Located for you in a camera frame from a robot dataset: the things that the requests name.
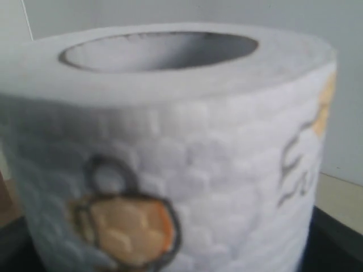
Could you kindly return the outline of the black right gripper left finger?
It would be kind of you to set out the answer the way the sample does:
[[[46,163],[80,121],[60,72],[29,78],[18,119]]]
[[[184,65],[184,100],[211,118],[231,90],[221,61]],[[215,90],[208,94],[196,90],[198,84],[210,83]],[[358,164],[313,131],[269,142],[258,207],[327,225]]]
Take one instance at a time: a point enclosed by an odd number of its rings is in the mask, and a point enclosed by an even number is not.
[[[1,228],[1,272],[45,272],[23,217]]]

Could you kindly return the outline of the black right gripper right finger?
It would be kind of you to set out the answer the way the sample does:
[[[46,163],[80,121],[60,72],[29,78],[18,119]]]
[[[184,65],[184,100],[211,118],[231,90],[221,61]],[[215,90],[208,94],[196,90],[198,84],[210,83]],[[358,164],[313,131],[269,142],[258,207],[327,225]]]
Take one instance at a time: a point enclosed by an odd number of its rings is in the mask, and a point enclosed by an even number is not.
[[[298,271],[362,272],[362,234],[314,207]]]

